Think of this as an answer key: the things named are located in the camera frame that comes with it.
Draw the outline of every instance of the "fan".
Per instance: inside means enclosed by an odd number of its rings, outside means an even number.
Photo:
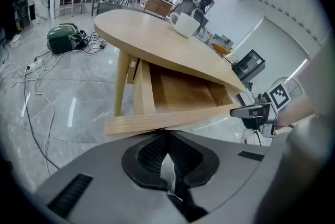
[[[300,85],[298,84],[298,82],[292,78],[289,78],[289,77],[279,78],[277,81],[275,81],[271,85],[271,88],[278,83],[282,83],[285,86],[292,100],[298,98],[299,96],[303,94],[303,91]]]

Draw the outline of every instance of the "open drawer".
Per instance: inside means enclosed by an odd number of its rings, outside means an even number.
[[[133,116],[107,121],[106,135],[185,125],[238,107],[225,86],[144,60],[135,74],[133,105]]]

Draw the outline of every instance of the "marble floor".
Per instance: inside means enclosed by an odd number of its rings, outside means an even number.
[[[25,111],[23,78],[13,65],[25,68],[34,58],[48,51],[46,36],[59,23],[74,23],[87,34],[94,31],[94,17],[90,14],[69,15],[49,19],[45,23],[26,28],[20,40],[6,45],[9,59],[0,67],[0,146],[20,184],[33,192],[47,177],[46,162],[35,144]],[[62,57],[54,69],[40,78],[36,91],[44,93],[54,106],[48,157],[62,167],[86,150],[122,136],[103,135],[104,122],[113,116],[113,95],[119,49],[108,44],[95,55],[70,52]],[[0,63],[7,57],[0,49]],[[53,56],[54,63],[59,57]],[[34,79],[34,73],[27,76]],[[38,143],[43,147],[52,110],[43,96],[32,92],[34,82],[27,82],[27,107]],[[128,84],[122,102],[122,114],[132,115],[132,85]],[[179,129],[200,136],[240,143],[245,127],[229,114],[215,117]],[[55,168],[49,164],[50,173]]]

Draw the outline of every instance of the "green machine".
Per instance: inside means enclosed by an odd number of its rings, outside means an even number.
[[[63,54],[72,50],[80,49],[88,44],[88,36],[83,30],[78,30],[72,23],[59,24],[49,30],[48,49],[53,54]]]

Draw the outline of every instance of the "glossy floor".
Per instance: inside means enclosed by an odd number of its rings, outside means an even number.
[[[47,52],[47,33],[59,23],[74,23],[89,34],[94,31],[94,17],[90,14],[49,19],[45,24],[25,29],[17,43],[7,45],[9,59],[0,68],[2,150],[12,162],[21,184],[32,192],[48,177],[46,162],[31,135],[25,111],[24,84],[14,85],[23,78],[18,73],[7,75],[15,71],[10,63],[25,68],[33,63],[35,57]],[[38,80],[35,91],[44,93],[54,106],[48,157],[56,165],[62,167],[97,144],[121,138],[103,135],[104,122],[113,116],[118,53],[119,50],[110,44],[95,55],[70,52],[51,72]],[[7,52],[1,47],[0,63],[6,57]],[[48,63],[55,63],[58,58],[53,56]],[[27,78],[34,79],[36,75],[32,73]],[[52,109],[43,96],[33,93],[33,84],[32,81],[26,84],[27,107],[33,131],[43,148]],[[132,85],[126,85],[122,114],[133,114]],[[245,127],[240,119],[227,114],[180,129],[205,137],[240,142]],[[49,168],[51,173],[55,172],[51,164]]]

